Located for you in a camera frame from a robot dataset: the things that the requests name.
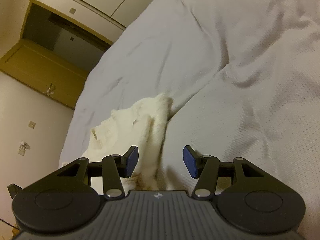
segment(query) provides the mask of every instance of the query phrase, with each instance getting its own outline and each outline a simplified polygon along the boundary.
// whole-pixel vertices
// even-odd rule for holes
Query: mattress
[[[60,165],[82,155],[112,109],[166,92],[161,189],[196,184],[185,145],[242,156],[301,194],[299,232],[318,239],[319,63],[320,0],[154,0],[88,76]]]

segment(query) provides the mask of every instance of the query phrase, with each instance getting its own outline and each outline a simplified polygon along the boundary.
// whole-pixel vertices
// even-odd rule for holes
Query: ribbed panel
[[[100,215],[77,232],[63,236],[32,236],[17,240],[303,240],[295,232],[253,236],[226,224],[209,202],[189,198],[184,191],[132,191],[107,202]]]

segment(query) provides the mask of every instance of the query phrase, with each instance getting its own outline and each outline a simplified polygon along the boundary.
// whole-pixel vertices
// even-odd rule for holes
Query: silver screw
[[[205,188],[200,188],[195,191],[195,194],[197,197],[208,197],[210,196],[211,192]]]
[[[119,197],[119,196],[121,196],[121,194],[122,194],[122,191],[119,190],[119,189],[117,189],[117,188],[109,189],[109,190],[107,190],[107,192],[106,192],[106,195],[107,195],[108,197],[111,197],[111,198],[113,198],[113,197]]]

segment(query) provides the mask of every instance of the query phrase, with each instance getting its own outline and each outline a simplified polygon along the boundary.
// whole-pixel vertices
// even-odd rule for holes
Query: bed
[[[299,232],[320,235],[320,0],[154,0],[103,55],[77,102],[60,157],[90,128],[144,97],[172,99],[161,189],[191,190],[191,145],[242,156],[302,195]]]

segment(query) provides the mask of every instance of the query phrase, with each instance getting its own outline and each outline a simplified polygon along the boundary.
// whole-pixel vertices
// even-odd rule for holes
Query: yellow object
[[[30,40],[21,39],[1,59],[0,69],[71,108],[88,73]]]

